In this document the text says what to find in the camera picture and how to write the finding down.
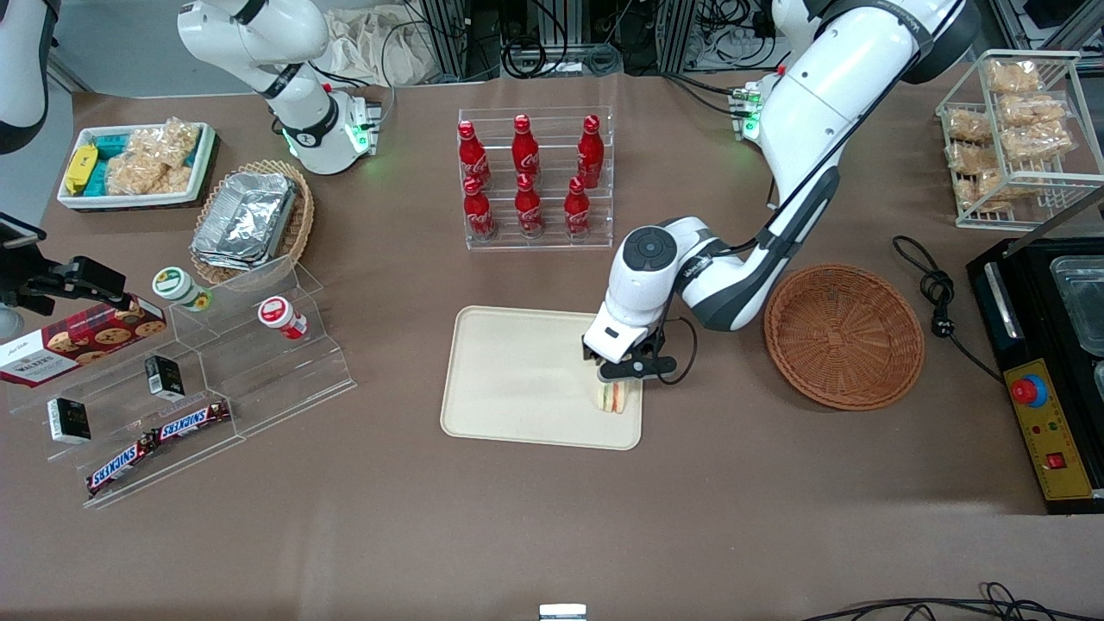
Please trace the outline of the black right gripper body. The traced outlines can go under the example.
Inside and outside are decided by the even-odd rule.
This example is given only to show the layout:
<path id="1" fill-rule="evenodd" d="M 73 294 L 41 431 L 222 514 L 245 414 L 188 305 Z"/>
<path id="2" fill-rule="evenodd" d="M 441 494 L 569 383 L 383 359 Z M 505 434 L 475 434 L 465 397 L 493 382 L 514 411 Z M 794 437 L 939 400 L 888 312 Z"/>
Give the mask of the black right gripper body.
<path id="1" fill-rule="evenodd" d="M 76 299 L 70 276 L 78 269 L 79 259 L 67 263 L 43 260 L 3 259 L 1 263 L 1 302 L 13 308 L 26 308 L 47 316 L 56 299 Z"/>

